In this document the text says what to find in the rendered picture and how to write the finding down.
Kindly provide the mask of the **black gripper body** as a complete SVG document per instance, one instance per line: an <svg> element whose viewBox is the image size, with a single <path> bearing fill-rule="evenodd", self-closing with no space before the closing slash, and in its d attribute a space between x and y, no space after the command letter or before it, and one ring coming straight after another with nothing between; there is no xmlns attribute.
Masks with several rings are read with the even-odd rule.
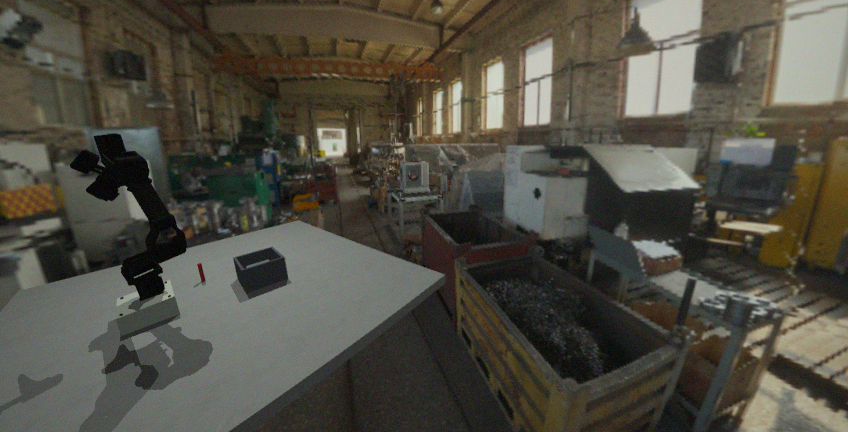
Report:
<svg viewBox="0 0 848 432"><path fill-rule="evenodd" d="M94 172L96 172L96 173L98 173L98 174L103 173L103 175L101 175L101 176L102 176L102 177L104 177L104 178L106 178L106 179L109 179L109 178L106 176L106 174L105 174L105 167L103 167L103 166L101 166L101 165L97 165L97 164L95 163L95 161L97 160L97 158L98 158L98 157L99 157L99 156L98 156L98 155L96 155L95 153L92 153L92 152L90 152L90 151L88 151L88 150L83 150L83 151L81 151L81 152L78 154L78 156L77 156L77 157L76 157L76 158L72 161L72 163L71 163L71 165L70 165L70 168L75 169L75 170L77 170L77 171L79 171L79 172L83 172L83 173L86 173L88 170L94 171ZM98 170L96 170L96 169L95 169L95 168L93 168L92 166L93 166L93 167L95 167L95 168L97 168ZM91 167L92 167L92 168L91 168ZM100 170L100 171L99 171L99 170ZM102 170L102 172L101 172L101 170ZM114 181L114 182L116 182L116 183L117 183L117 181L116 181L116 180L113 180L113 179L109 179L109 180Z"/></svg>

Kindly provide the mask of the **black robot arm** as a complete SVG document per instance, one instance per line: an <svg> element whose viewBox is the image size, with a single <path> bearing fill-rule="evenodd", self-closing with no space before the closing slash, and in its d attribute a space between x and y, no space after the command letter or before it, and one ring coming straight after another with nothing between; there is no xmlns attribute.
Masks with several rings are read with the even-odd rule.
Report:
<svg viewBox="0 0 848 432"><path fill-rule="evenodd" d="M148 162L136 151L127 151L122 136L117 133L94 136L105 174L111 181L97 176L86 191L98 199L115 200L120 186L128 187L149 220L150 231L145 240L147 251L122 260L121 273L128 286L136 286L140 301L159 295L165 289L160 263L186 252L185 233L178 229L175 217L169 213L156 190L149 182ZM157 242L160 231L176 230L176 236ZM157 242L157 243L156 243ZM150 271L154 268L153 271ZM146 274L138 275L150 271ZM135 279L133 277L135 276Z"/></svg>

